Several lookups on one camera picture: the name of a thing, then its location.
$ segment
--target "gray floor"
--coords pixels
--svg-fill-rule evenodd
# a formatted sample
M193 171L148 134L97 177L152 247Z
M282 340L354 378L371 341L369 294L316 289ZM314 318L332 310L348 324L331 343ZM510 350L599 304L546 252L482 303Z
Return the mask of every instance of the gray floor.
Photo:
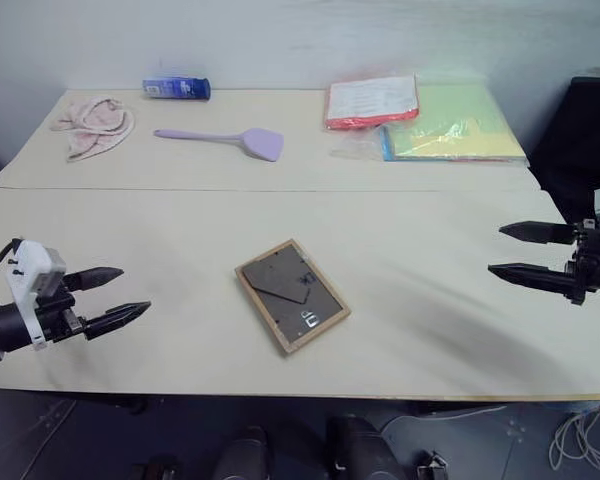
M0 391L0 480L20 478L71 403ZM324 479L321 452L327 417L353 413L381 427L417 408L421 405L371 400L154 397L144 413L131 415L124 408L79 401L27 478L123 480L133 463L168 453L182 461L185 478L205 479L231 435L245 425L260 424L274 448L274 479ZM436 450L449 462L451 480L600 479L600 471L583 461L567 460L558 472L550 469L550 438L564 418L561 411L515 404L456 420L404 418L393 422L385 437L407 472L423 450ZM600 423L594 433L600 448Z

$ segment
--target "pink towel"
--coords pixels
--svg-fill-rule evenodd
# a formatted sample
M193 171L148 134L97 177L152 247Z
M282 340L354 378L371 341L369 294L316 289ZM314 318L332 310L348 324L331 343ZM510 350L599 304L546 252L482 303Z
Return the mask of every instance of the pink towel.
M69 105L51 130L69 132L67 161L75 162L112 149L131 133L133 125L133 115L122 102L95 97Z

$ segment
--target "robotic arm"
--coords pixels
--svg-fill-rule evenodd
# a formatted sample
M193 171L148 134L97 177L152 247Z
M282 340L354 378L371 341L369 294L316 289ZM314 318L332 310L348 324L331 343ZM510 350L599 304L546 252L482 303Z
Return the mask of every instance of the robotic arm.
M500 229L523 242L567 245L576 242L576 250L565 264L564 272L525 263L489 265L489 271L516 285L561 293L581 305L587 292L600 290L600 189L595 191L594 202L596 219L574 225L519 222Z
M7 261L7 282L15 301L0 305L0 361L5 352L31 344L38 350L48 341L79 333L92 340L123 327L151 306L151 302L127 303L91 320L77 317L71 292L100 287L124 272L98 267L66 275L58 252L30 240L13 239L0 252L0 262L9 253L13 258Z

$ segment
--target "purple spatula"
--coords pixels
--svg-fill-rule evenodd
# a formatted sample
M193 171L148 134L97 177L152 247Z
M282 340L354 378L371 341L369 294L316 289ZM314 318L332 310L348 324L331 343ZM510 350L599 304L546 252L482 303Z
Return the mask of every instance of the purple spatula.
M209 142L237 142L248 154L269 162L280 158L284 137L280 133L263 128L250 128L239 135L209 135L207 133L183 132L181 130L154 130L156 137L206 140Z

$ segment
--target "white table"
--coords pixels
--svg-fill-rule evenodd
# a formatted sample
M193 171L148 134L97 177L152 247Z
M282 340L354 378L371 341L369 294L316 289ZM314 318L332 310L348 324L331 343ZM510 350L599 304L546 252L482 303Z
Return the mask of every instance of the white table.
M97 315L153 306L87 343L0 363L0 387L385 398L600 398L600 294L583 307L508 284L488 263L558 267L567 246L510 222L559 221L543 192L166 192L0 189L0 248L23 235L71 270L126 274L78 296ZM233 269L293 237L352 315L283 356ZM0 300L9 301L0 275Z
M71 101L112 95L135 113L133 133L112 151L68 164L65 134L49 130ZM520 166L383 163L331 154L346 134L323 127L324 92L220 90L208 103L144 98L137 90L68 91L17 157L0 187L224 191L536 191ZM153 136L159 128L239 133L262 127L284 134L277 163L238 148Z

